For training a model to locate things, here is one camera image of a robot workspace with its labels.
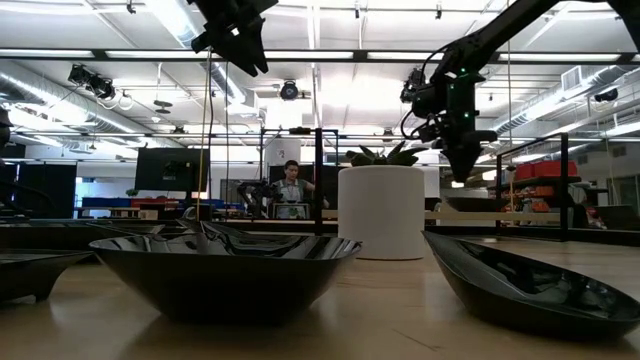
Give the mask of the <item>black teardrop mini plate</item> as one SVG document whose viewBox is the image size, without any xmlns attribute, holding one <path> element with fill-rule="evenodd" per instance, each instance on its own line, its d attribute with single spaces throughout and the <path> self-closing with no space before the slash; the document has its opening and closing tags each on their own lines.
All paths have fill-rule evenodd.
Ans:
<svg viewBox="0 0 640 360">
<path fill-rule="evenodd" d="M 479 243 L 423 236 L 454 293 L 480 320 L 571 340 L 618 339 L 640 327 L 640 302 L 611 285 Z"/>
<path fill-rule="evenodd" d="M 194 221 L 188 219 L 177 219 L 177 222 L 196 233 L 204 233 L 207 236 L 226 236 L 229 238 L 258 238 L 258 235 L 249 234 L 247 232 L 237 230 L 228 226 L 214 223 L 211 221 Z"/>
<path fill-rule="evenodd" d="M 91 242 L 109 236 L 108 231 L 94 227 L 46 228 L 40 246 L 53 250 L 88 250 Z"/>
</svg>

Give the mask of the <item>black wall monitor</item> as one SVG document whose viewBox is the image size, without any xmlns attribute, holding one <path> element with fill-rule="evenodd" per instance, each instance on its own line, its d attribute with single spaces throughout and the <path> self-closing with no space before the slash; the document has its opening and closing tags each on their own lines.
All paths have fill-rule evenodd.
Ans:
<svg viewBox="0 0 640 360">
<path fill-rule="evenodd" d="M 204 192 L 209 153 L 204 149 L 141 148 L 134 188 L 148 191 Z"/>
</svg>

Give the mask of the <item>person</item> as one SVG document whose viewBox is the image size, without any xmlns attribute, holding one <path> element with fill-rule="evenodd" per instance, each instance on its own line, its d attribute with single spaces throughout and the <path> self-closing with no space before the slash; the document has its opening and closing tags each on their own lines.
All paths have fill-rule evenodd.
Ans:
<svg viewBox="0 0 640 360">
<path fill-rule="evenodd" d="M 299 178 L 299 164 L 295 160 L 288 160 L 284 164 L 285 177 L 274 183 L 281 198 L 277 203 L 304 203 L 304 195 L 313 193 L 316 187 L 313 183 Z"/>
</svg>

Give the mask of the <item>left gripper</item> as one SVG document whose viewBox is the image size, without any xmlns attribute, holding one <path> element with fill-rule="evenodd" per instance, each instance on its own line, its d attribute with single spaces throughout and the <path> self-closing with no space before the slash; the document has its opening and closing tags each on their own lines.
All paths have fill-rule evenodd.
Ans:
<svg viewBox="0 0 640 360">
<path fill-rule="evenodd" d="M 269 71 L 261 38 L 261 14 L 278 0 L 189 0 L 205 18 L 204 31 L 191 41 L 194 52 L 208 47 L 245 73 Z"/>
</svg>

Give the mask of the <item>white cylindrical plant pot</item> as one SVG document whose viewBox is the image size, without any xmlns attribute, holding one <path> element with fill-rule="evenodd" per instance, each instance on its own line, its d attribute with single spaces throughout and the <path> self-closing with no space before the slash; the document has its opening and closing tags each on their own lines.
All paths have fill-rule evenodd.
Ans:
<svg viewBox="0 0 640 360">
<path fill-rule="evenodd" d="M 425 255 L 424 172 L 369 165 L 338 173 L 338 236 L 359 242 L 367 260 L 417 260 Z"/>
</svg>

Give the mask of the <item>black aluminium rig frame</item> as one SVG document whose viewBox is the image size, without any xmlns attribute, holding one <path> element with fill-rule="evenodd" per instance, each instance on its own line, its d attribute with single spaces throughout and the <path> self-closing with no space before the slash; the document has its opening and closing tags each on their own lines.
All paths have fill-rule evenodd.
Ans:
<svg viewBox="0 0 640 360">
<path fill-rule="evenodd" d="M 272 49 L 265 52 L 266 60 L 273 63 L 349 63 L 349 64 L 410 64 L 440 62 L 444 56 L 442 50 L 400 51 L 400 50 L 332 50 L 332 49 Z M 188 49 L 29 49 L 0 48 L 0 60 L 32 61 L 93 61 L 93 62 L 203 62 L 204 53 L 195 54 Z M 640 66 L 640 54 L 605 52 L 514 52 L 496 51 L 487 60 L 489 65 L 637 65 Z M 496 226 L 493 234 L 523 235 L 539 238 L 557 238 L 559 241 L 578 241 L 586 238 L 583 230 L 569 228 L 568 198 L 562 198 L 560 225 L 557 229 L 534 227 L 530 230 L 508 230 Z M 297 221 L 289 225 L 278 225 L 274 220 L 240 220 L 234 228 L 249 231 L 284 232 L 289 230 L 313 230 L 319 232 L 335 231 L 337 227 L 327 221 L 313 221 L 304 225 Z"/>
</svg>

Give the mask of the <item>green succulent plant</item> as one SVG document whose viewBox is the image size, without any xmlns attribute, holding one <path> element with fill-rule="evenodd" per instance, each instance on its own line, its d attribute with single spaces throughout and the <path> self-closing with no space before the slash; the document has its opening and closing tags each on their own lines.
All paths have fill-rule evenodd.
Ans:
<svg viewBox="0 0 640 360">
<path fill-rule="evenodd" d="M 411 167 L 419 160 L 417 154 L 426 151 L 426 148 L 405 149 L 405 146 L 406 141 L 403 140 L 388 153 L 382 154 L 373 152 L 369 148 L 360 145 L 360 152 L 349 150 L 345 153 L 345 157 L 349 160 L 352 167 L 370 165 Z"/>
</svg>

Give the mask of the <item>black partition panel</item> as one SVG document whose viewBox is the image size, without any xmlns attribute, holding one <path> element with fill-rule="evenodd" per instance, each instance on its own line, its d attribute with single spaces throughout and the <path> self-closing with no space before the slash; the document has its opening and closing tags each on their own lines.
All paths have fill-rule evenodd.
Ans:
<svg viewBox="0 0 640 360">
<path fill-rule="evenodd" d="M 50 201 L 24 191 L 15 194 L 15 201 L 31 210 L 34 217 L 70 219 L 74 214 L 76 173 L 76 165 L 20 165 L 18 184 L 45 194 Z"/>
</svg>

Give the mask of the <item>blue storage bin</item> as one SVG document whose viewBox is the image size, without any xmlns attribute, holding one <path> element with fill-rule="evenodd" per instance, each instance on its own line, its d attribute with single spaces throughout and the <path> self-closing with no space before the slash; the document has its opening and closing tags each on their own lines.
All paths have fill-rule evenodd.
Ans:
<svg viewBox="0 0 640 360">
<path fill-rule="evenodd" d="M 84 197 L 83 208 L 129 208 L 130 198 Z"/>
</svg>

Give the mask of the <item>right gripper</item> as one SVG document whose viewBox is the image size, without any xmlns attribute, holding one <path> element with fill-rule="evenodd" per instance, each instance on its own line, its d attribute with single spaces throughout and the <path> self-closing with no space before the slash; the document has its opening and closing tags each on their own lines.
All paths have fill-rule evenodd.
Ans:
<svg viewBox="0 0 640 360">
<path fill-rule="evenodd" d="M 430 83 L 428 101 L 430 120 L 424 130 L 424 140 L 439 140 L 447 148 L 442 154 L 448 159 L 455 181 L 466 181 L 483 152 L 481 142 L 494 142 L 497 133 L 493 130 L 477 130 L 475 104 L 476 84 L 485 78 L 479 74 L 465 74 L 456 78 L 444 76 Z"/>
</svg>

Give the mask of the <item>red storage bin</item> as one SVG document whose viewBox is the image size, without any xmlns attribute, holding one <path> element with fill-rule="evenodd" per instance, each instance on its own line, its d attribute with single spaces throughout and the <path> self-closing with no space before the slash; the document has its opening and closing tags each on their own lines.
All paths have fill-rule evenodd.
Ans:
<svg viewBox="0 0 640 360">
<path fill-rule="evenodd" d="M 176 208 L 180 204 L 180 201 L 174 198 L 147 197 L 147 198 L 133 198 L 130 200 L 130 203 L 132 208 L 140 208 L 142 205 L 154 205 L 154 206 L 163 205 L 164 207 Z"/>
<path fill-rule="evenodd" d="M 563 163 L 561 160 L 545 160 L 524 163 L 516 166 L 515 179 L 525 180 L 539 177 L 560 177 Z"/>
</svg>

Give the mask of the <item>wooden shelf with black frame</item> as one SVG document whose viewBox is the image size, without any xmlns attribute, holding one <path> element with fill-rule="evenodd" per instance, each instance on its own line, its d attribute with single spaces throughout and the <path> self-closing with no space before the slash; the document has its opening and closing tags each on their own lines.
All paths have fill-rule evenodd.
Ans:
<svg viewBox="0 0 640 360">
<path fill-rule="evenodd" d="M 323 160 L 323 145 L 324 136 L 329 134 L 330 138 L 334 139 L 333 147 L 335 148 L 336 157 L 339 157 L 339 141 L 340 140 L 363 140 L 363 141 L 379 141 L 379 142 L 393 142 L 400 140 L 400 136 L 396 135 L 354 135 L 354 134 L 340 134 L 335 129 L 310 129 L 310 128 L 294 128 L 294 129 L 266 129 L 261 128 L 259 131 L 259 145 L 258 151 L 260 153 L 259 165 L 260 176 L 263 176 L 266 163 L 264 160 L 266 139 L 270 140 L 284 139 L 290 137 L 291 139 L 310 139 L 314 141 L 320 141 L 320 149 L 316 152 L 315 161 L 319 162 L 318 170 L 315 168 L 314 174 L 317 172 L 323 175 L 322 171 L 325 167 Z M 497 229 L 500 228 L 503 222 L 562 222 L 560 213 L 535 213 L 535 212 L 500 212 L 500 207 L 495 206 L 494 209 L 488 212 L 456 212 L 448 207 L 447 203 L 444 203 L 444 212 L 439 208 L 442 202 L 436 202 L 433 198 L 431 202 L 434 207 L 431 210 L 424 211 L 424 221 L 427 225 L 430 223 L 435 224 L 440 220 L 453 220 L 453 221 L 489 221 L 490 225 L 495 225 Z M 337 210 L 323 210 L 322 215 L 318 217 L 314 210 L 310 210 L 309 220 L 291 220 L 293 229 L 307 229 L 313 230 L 316 235 L 338 233 L 338 211 Z"/>
</svg>

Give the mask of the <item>black square mini plate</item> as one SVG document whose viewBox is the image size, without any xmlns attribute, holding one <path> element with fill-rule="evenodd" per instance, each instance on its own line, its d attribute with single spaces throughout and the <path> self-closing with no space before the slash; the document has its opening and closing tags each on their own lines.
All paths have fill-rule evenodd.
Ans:
<svg viewBox="0 0 640 360">
<path fill-rule="evenodd" d="M 0 303 L 34 296 L 46 300 L 59 276 L 91 251 L 0 249 Z"/>
</svg>

